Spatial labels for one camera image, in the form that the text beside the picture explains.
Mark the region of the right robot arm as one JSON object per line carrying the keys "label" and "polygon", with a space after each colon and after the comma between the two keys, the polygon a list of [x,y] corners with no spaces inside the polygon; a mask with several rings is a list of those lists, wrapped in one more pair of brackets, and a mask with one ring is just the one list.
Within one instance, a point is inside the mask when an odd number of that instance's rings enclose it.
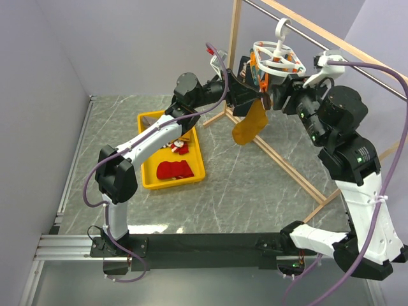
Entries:
{"label": "right robot arm", "polygon": [[323,254],[353,277],[381,281],[394,263],[407,261],[407,246],[395,233],[382,192],[381,165],[374,145],[357,133],[368,113],[360,94],[326,76],[310,85],[290,74],[272,88],[273,107],[297,115],[323,166],[346,203],[350,230],[332,232],[301,221],[283,228],[268,251],[276,256]]}

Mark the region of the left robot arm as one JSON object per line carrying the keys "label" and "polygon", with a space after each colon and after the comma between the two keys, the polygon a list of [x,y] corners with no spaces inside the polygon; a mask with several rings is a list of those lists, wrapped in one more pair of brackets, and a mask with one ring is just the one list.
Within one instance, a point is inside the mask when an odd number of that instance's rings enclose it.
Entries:
{"label": "left robot arm", "polygon": [[101,149],[95,180],[107,210],[105,249],[112,256],[124,254],[128,247],[124,237],[128,234],[128,201],[138,189],[135,169],[190,132],[201,115],[197,107],[226,101],[244,118],[249,117],[256,101],[260,101],[261,109],[269,109],[268,81],[264,73],[257,73],[254,85],[249,85],[227,69],[202,85],[194,73],[183,73],[177,79],[170,106],[153,125],[116,148],[107,145]]}

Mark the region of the white round clip hanger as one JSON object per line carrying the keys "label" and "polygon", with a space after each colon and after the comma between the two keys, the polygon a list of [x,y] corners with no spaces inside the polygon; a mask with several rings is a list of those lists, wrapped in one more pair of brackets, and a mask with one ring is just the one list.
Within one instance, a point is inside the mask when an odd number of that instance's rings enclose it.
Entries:
{"label": "white round clip hanger", "polygon": [[284,44],[290,32],[291,21],[282,18],[275,28],[277,42],[256,41],[250,51],[249,66],[252,80],[259,86],[261,92],[266,92],[270,84],[283,83],[290,74],[304,76],[305,66],[292,48]]}

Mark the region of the mustard yellow sock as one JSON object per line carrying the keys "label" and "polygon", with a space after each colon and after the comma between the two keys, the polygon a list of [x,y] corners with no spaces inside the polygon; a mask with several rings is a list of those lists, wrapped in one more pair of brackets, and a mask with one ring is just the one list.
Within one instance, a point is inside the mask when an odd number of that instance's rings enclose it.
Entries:
{"label": "mustard yellow sock", "polygon": [[232,130],[232,136],[236,144],[246,145],[263,130],[268,124],[268,117],[260,99],[253,102],[247,116],[240,121]]}

